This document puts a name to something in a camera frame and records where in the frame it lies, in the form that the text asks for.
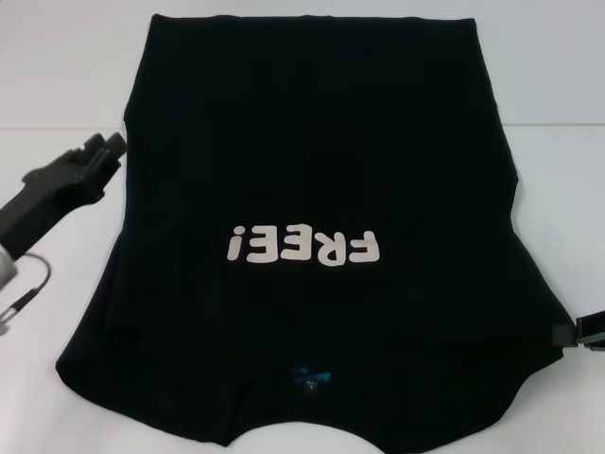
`black t-shirt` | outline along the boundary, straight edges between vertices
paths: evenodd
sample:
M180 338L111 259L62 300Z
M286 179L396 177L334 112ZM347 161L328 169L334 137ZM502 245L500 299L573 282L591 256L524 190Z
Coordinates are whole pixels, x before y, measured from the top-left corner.
M125 119L124 228L58 362L87 399L419 452L562 357L475 21L154 16Z

